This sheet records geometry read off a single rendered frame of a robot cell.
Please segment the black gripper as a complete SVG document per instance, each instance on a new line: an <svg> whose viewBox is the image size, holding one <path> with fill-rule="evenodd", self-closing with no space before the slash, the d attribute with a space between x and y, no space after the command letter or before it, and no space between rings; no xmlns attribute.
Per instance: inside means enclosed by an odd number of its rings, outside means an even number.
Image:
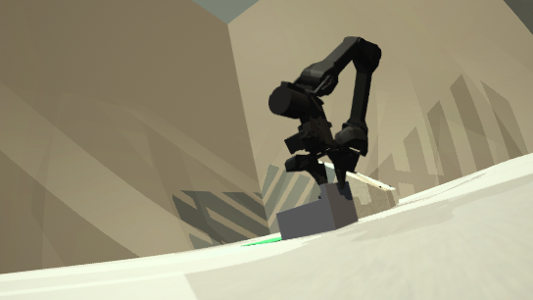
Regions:
<svg viewBox="0 0 533 300"><path fill-rule="evenodd" d="M339 187L343 189L347 176L349 156L353 153L353 150L349 147L349 143L358 146L361 143L367 142L365 133L363 130L349 125L335 133L334 139L330 130L332 127L331 122L327 121L326 116L319 115L311 117L301 122L301 125L311 120L315 120L321 127L325 140L320 142L317 140L305 149L306 152L310 152L309 154L295 155L287 159L284 164L286 172L306 171L314 177L318 186L328 183L325 165L318 162L318 159L327 155L333 163Z"/></svg>

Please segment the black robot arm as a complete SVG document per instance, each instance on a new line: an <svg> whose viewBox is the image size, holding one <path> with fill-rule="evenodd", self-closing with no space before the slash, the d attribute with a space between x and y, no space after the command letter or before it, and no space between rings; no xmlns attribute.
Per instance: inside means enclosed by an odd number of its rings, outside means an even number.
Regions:
<svg viewBox="0 0 533 300"><path fill-rule="evenodd" d="M365 121L371 76L378 68L381 59L381 49L377 44L364 40L362 37L347 36L342 43L324 60L311 64L305 68L297 79L291 83L281 81L280 86L269 95L269 109L277 115L299 119L300 123L314 116L323 115L319 97L328 96L338 84L341 71L353 60L357 70L351 117L342 124L342 129L354 126L364 131L367 142L358 146L349 143L353 153L349 156L347 172L354 172L360 155L365 157L368 152L368 129ZM318 97L317 97L318 96ZM299 132L284 139L291 155L299 150L305 150L318 140L324 141L321 127L315 120L298 126ZM342 130L341 129L341 130Z"/></svg>

